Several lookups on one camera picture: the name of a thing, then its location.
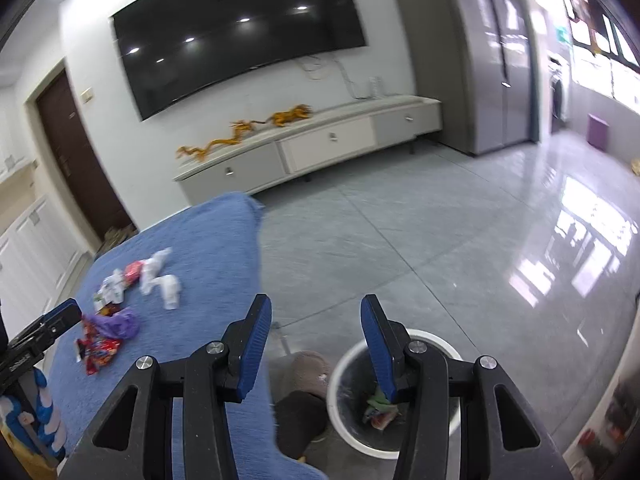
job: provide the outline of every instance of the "purple bin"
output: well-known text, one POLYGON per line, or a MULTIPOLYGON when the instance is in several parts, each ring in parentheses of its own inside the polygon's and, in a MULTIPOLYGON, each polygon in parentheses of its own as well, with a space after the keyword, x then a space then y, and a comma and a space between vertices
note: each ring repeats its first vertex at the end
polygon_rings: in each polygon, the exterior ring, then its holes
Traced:
POLYGON ((587 127, 587 142, 602 152, 607 151, 607 139, 609 137, 609 125, 602 119, 589 114, 589 126, 587 127))

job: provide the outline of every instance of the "metal bolt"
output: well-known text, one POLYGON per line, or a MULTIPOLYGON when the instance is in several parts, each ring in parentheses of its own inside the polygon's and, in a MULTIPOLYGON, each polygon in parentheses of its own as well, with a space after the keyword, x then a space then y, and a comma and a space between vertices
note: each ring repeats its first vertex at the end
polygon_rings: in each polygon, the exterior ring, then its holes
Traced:
POLYGON ((207 354, 222 354, 225 344, 222 341, 212 341, 207 345, 207 354))
POLYGON ((139 370, 146 370, 154 363, 154 359, 151 356, 145 355, 136 361, 136 368, 139 370))
POLYGON ((409 343, 409 352, 414 354, 424 354, 427 351, 427 345, 423 341, 411 341, 409 343))
POLYGON ((487 370, 493 370, 495 367, 497 367, 497 365, 498 365, 498 361, 496 361, 490 355, 483 355, 480 358, 480 366, 482 368, 486 368, 487 370))

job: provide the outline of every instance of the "black tv screen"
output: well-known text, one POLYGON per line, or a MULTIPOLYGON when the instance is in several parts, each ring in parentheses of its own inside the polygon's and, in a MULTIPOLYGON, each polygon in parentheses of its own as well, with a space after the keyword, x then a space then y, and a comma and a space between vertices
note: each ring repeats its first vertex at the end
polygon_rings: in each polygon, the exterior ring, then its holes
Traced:
POLYGON ((143 120, 249 70, 366 45, 353 0, 136 0, 113 25, 143 120))

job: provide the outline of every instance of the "purple plastic bag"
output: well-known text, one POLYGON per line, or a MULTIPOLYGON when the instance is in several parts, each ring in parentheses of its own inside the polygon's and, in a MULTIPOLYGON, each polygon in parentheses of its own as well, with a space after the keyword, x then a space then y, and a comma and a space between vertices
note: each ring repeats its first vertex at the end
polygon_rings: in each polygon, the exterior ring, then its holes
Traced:
POLYGON ((131 339, 140 331, 138 316, 130 308, 123 308, 113 316, 89 314, 84 316, 104 337, 110 339, 131 339))

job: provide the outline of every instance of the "tv stand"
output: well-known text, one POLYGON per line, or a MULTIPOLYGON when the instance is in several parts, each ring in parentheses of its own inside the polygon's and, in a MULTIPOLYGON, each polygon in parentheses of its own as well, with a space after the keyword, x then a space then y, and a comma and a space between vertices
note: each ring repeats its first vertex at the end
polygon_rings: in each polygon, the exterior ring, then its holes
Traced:
POLYGON ((226 191, 256 193, 312 171, 442 129, 440 101, 390 96, 329 108, 272 127, 207 160, 182 164, 174 180, 191 205, 226 191))

